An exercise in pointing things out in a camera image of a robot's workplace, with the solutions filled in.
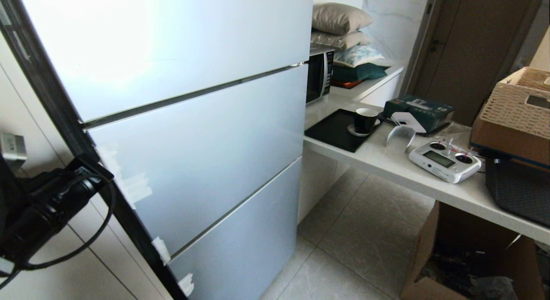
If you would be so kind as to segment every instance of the floor tile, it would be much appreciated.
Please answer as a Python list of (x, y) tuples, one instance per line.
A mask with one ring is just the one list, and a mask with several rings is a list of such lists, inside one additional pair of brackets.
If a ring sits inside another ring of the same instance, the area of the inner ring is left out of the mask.
[(349, 167), (334, 185), (332, 185), (332, 188), (339, 189), (353, 196), (368, 176), (369, 173), (365, 171)]
[(419, 227), (353, 198), (318, 247), (399, 299)]
[(375, 175), (363, 182), (355, 197), (418, 227), (424, 224), (435, 202), (428, 196)]
[(294, 254), (283, 267), (283, 270), (281, 270), (279, 275), (275, 278), (273, 283), (271, 283), (269, 288), (267, 288), (267, 290), (263, 293), (260, 300), (277, 300), (277, 298), (281, 295), (281, 292), (283, 292), (294, 275), (296, 275), (297, 271), (304, 264), (314, 248), (314, 245), (298, 236), (296, 239), (296, 250), (294, 251)]
[(359, 275), (315, 249), (279, 300), (391, 300)]
[(298, 235), (317, 245), (344, 210), (352, 195), (331, 188), (298, 225)]

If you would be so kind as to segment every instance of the black mug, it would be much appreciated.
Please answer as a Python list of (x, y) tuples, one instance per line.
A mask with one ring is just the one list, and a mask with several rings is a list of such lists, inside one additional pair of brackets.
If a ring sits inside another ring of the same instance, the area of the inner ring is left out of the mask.
[(354, 128), (359, 134), (369, 134), (373, 131), (378, 112), (369, 108), (355, 110)]

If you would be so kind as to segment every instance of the tape residue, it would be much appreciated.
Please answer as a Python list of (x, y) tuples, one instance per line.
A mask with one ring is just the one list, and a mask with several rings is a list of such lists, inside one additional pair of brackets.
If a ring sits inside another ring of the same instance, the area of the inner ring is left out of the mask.
[(145, 177), (145, 172), (127, 179), (122, 178), (122, 167), (116, 161), (116, 155), (118, 154), (118, 145), (100, 145), (96, 148), (101, 157), (105, 167), (114, 174), (114, 180), (122, 195), (128, 202), (128, 204), (136, 209), (135, 203), (142, 200), (146, 196), (153, 193), (151, 187), (149, 187), (149, 179)]
[(179, 288), (183, 291), (186, 297), (190, 296), (191, 292), (195, 289), (195, 283), (193, 282), (193, 274), (187, 274), (181, 281), (177, 283)]
[(168, 252), (168, 249), (166, 248), (165, 242), (161, 240), (159, 237), (156, 237), (153, 242), (151, 242), (155, 249), (157, 249), (157, 252), (159, 253), (162, 262), (165, 264), (169, 263), (171, 257), (170, 253)]

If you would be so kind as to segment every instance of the refrigerator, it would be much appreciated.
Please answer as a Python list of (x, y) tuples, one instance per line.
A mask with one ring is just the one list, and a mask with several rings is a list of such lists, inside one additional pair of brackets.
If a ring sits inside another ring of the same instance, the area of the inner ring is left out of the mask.
[(21, 1), (185, 296), (260, 298), (295, 247), (313, 0)]

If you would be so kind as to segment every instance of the pillow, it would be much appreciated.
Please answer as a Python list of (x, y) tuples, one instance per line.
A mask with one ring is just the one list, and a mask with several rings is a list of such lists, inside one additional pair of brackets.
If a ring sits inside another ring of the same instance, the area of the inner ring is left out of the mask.
[(372, 23), (373, 18), (355, 6), (325, 3), (313, 7), (311, 27), (329, 34), (349, 34)]
[(388, 74), (385, 72), (389, 67), (381, 67), (373, 63), (358, 65), (355, 68), (334, 66), (332, 67), (332, 79), (340, 82), (356, 82), (369, 79), (378, 79)]
[(380, 58), (384, 57), (370, 46), (354, 46), (343, 52), (336, 52), (334, 63), (341, 66), (357, 67)]
[(331, 47), (336, 51), (345, 51), (356, 45), (369, 45), (371, 39), (361, 31), (354, 31), (350, 34), (337, 36), (322, 31), (311, 32), (311, 47)]

